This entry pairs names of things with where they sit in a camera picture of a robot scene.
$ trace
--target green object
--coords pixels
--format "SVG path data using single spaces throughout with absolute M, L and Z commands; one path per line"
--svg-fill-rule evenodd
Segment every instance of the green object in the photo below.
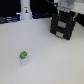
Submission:
M 25 59 L 27 57 L 27 53 L 25 51 L 20 54 L 21 59 Z

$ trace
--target white table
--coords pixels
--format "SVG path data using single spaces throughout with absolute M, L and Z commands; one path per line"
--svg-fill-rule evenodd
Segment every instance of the white table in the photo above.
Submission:
M 0 84 L 84 84 L 84 28 L 70 41 L 50 33 L 50 19 L 0 25 Z M 21 66 L 19 54 L 28 53 Z

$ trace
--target white surface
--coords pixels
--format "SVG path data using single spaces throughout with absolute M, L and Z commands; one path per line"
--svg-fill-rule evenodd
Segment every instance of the white surface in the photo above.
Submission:
M 30 0 L 20 0 L 21 2 L 21 20 L 32 20 L 32 12 L 30 10 Z
M 84 84 L 84 28 L 77 23 L 67 41 L 50 33 L 50 22 L 0 24 L 0 84 Z
M 84 14 L 84 0 L 75 0 L 74 8 L 71 11 Z

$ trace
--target black cable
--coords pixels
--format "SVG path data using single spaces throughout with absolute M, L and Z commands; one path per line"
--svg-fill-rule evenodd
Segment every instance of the black cable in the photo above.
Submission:
M 49 3 L 49 4 L 51 4 L 51 5 L 58 5 L 58 3 L 53 3 L 53 2 L 50 2 L 50 1 L 48 1 L 48 0 L 45 0 L 47 3 Z

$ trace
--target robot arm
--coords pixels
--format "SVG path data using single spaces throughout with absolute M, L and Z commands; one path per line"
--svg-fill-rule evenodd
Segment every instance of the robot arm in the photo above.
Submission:
M 62 2 L 64 3 L 65 0 L 54 0 L 54 3 Z M 67 0 L 67 4 L 73 4 L 71 11 L 84 14 L 84 0 Z
M 71 11 L 76 13 L 84 14 L 84 0 L 54 0 L 54 3 L 46 0 L 46 2 L 54 6 L 71 9 Z
M 58 14 L 54 13 L 52 16 L 50 32 L 70 40 L 76 24 L 75 17 L 78 13 L 84 14 L 84 3 L 79 3 L 80 0 L 54 0 L 54 3 L 46 1 L 59 11 Z

